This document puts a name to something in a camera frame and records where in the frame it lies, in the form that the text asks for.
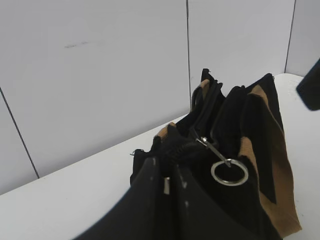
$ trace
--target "black fabric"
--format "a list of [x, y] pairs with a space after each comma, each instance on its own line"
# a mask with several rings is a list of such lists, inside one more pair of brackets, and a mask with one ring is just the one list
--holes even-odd
[[[164, 137], [156, 136], [149, 152], [134, 152], [131, 188], [117, 205], [76, 240], [280, 240], [277, 230], [261, 206], [261, 192], [276, 202], [272, 160], [268, 155], [270, 136], [265, 118], [267, 105], [255, 94], [259, 85], [272, 96], [269, 108], [282, 127], [278, 98], [271, 74], [249, 87], [234, 87], [225, 98], [221, 84], [209, 79], [205, 100], [200, 88], [194, 94], [194, 109], [176, 126], [168, 125]], [[211, 166], [220, 161], [196, 141], [208, 137], [227, 158], [248, 168], [248, 180], [237, 187], [225, 186], [211, 175]], [[257, 158], [253, 164], [238, 156], [241, 138], [248, 137]], [[222, 165], [216, 174], [227, 180], [239, 179], [237, 167]], [[170, 178], [170, 194], [164, 194], [164, 178]]]
[[320, 59], [296, 87], [298, 94], [308, 109], [320, 109]]
[[239, 225], [199, 186], [187, 167], [175, 166], [172, 185], [183, 240], [259, 240]]

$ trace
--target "white wall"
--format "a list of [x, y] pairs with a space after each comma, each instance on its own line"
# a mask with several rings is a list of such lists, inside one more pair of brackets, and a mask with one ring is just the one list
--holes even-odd
[[189, 109], [184, 0], [3, 0], [0, 29], [0, 86], [40, 176]]
[[189, 0], [191, 87], [202, 68], [228, 93], [285, 69], [294, 0]]
[[319, 11], [319, 0], [296, 0], [286, 73], [305, 76], [320, 58]]
[[0, 195], [37, 176], [0, 93]]

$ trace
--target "white tabletop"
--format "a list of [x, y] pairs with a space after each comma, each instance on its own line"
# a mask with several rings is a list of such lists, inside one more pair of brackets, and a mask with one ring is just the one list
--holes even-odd
[[[287, 240], [320, 236], [317, 148], [320, 111], [309, 111], [296, 93], [301, 77], [275, 77], [295, 202], [303, 230]], [[149, 150], [156, 127], [0, 196], [0, 240], [70, 240], [99, 220], [128, 190], [135, 149]]]

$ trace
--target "bag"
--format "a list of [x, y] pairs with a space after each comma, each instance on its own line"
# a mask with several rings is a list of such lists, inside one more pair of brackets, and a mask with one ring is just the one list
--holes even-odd
[[208, 69], [191, 111], [134, 152], [131, 188], [78, 240], [280, 240], [301, 229], [271, 74], [227, 97]]

